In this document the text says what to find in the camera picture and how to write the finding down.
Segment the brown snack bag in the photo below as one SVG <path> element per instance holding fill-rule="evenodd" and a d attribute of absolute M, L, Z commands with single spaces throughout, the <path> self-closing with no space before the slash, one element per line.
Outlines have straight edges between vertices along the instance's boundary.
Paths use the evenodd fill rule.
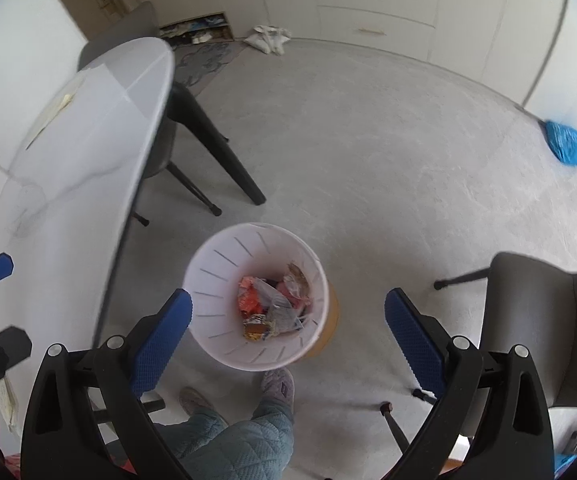
<path fill-rule="evenodd" d="M 250 315 L 243 321 L 244 337 L 249 341 L 266 340 L 271 332 L 272 326 L 263 313 Z"/>

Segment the red snack wrapper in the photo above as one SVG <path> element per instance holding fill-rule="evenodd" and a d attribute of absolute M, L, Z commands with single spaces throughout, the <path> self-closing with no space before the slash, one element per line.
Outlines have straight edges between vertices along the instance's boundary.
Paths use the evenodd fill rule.
<path fill-rule="evenodd" d="M 264 313 L 259 295 L 256 289 L 257 279 L 253 276 L 244 276 L 238 284 L 238 311 L 243 318 L 250 315 Z"/>

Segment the newspaper ball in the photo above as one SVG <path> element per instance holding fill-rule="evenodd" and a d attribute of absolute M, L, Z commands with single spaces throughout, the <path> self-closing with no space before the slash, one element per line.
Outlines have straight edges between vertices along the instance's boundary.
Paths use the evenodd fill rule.
<path fill-rule="evenodd" d="M 311 287 L 299 266 L 290 263 L 279 281 L 256 279 L 264 315 L 272 326 L 270 337 L 302 330 L 309 316 Z"/>

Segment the white slotted trash bin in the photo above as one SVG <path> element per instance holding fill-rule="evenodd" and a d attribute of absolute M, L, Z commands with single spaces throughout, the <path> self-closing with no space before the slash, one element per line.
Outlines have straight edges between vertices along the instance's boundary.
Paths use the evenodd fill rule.
<path fill-rule="evenodd" d="M 230 226 L 197 249 L 183 288 L 191 334 L 235 370 L 275 370 L 316 356 L 335 334 L 339 305 L 322 263 L 279 226 Z"/>

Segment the grey slipper left foot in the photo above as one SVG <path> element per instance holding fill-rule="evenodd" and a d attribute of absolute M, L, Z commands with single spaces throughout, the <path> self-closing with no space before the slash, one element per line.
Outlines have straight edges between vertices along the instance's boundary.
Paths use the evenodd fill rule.
<path fill-rule="evenodd" d="M 184 387 L 180 390 L 179 403 L 181 408 L 183 408 L 185 413 L 189 416 L 203 412 L 211 412 L 212 414 L 217 413 L 214 404 L 192 387 Z"/>

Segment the grey slipper foot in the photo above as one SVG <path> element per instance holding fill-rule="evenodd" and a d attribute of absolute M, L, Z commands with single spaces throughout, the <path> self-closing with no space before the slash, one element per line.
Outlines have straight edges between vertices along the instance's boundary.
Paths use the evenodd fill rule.
<path fill-rule="evenodd" d="M 286 367 L 267 370 L 261 376 L 261 396 L 286 404 L 294 411 L 295 381 L 293 374 Z"/>
<path fill-rule="evenodd" d="M 203 412 L 211 412 L 212 414 L 217 413 L 214 404 L 192 387 L 184 387 L 180 390 L 179 403 L 181 408 L 183 408 L 185 413 L 189 416 Z"/>

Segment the wooden round stool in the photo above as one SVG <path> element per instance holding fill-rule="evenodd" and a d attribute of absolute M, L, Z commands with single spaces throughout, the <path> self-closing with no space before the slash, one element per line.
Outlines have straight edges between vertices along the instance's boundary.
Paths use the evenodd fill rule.
<path fill-rule="evenodd" d="M 328 303 L 328 315 L 326 321 L 324 323 L 324 327 L 322 333 L 320 333 L 320 337 L 317 338 L 315 344 L 313 344 L 312 348 L 301 357 L 302 360 L 315 358 L 318 356 L 323 349 L 329 344 L 331 338 L 335 335 L 337 330 L 337 325 L 339 321 L 339 301 L 336 294 L 336 290 L 333 284 L 328 283 L 328 292 L 329 292 L 329 303 Z"/>

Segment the teal quilted trouser legs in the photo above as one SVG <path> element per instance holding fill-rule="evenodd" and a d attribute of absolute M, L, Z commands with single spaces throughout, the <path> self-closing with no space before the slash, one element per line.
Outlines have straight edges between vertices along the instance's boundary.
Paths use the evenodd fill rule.
<path fill-rule="evenodd" d="M 157 430 L 193 479 L 279 479 L 294 452 L 288 404 L 263 398 L 253 418 L 229 426 L 212 408 Z"/>

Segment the grey slipper right foot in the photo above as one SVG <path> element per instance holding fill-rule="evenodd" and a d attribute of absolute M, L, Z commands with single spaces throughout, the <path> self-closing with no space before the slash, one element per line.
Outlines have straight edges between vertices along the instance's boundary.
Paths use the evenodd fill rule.
<path fill-rule="evenodd" d="M 295 381 L 293 374 L 286 367 L 267 370 L 261 376 L 261 396 L 286 404 L 294 411 Z"/>

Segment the grey chair near right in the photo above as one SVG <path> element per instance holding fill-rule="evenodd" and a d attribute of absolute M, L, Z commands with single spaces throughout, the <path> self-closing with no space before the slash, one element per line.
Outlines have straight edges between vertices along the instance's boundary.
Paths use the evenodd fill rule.
<path fill-rule="evenodd" d="M 485 280 L 479 348 L 527 347 L 546 402 L 577 408 L 577 272 L 516 252 L 499 252 L 485 269 L 445 278 L 434 289 Z"/>

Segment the black table leg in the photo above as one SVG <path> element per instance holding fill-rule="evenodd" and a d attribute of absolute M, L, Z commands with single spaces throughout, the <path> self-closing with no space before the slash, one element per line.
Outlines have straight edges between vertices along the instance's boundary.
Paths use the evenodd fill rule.
<path fill-rule="evenodd" d="M 169 93 L 167 117 L 188 129 L 255 205 L 261 206 L 267 201 L 195 96 L 177 81 L 172 83 Z"/>

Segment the blue plastic bag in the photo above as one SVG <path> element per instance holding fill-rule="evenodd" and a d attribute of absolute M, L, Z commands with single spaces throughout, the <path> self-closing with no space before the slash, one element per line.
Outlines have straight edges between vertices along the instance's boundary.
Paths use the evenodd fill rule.
<path fill-rule="evenodd" d="M 566 166 L 577 166 L 577 130 L 559 122 L 545 123 L 546 142 L 555 157 Z"/>

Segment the white canvas bag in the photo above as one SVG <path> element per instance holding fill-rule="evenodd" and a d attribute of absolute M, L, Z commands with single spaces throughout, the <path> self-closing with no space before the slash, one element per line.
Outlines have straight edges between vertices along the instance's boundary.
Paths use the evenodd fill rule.
<path fill-rule="evenodd" d="M 258 25 L 244 39 L 244 44 L 264 54 L 283 55 L 284 44 L 291 39 L 291 32 L 283 27 Z"/>

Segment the white drawer cabinet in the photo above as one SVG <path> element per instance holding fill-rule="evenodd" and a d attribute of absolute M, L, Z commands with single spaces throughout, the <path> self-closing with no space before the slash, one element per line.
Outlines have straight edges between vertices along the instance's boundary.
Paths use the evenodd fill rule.
<path fill-rule="evenodd" d="M 506 0 L 264 0 L 294 37 L 404 55 L 482 80 Z"/>

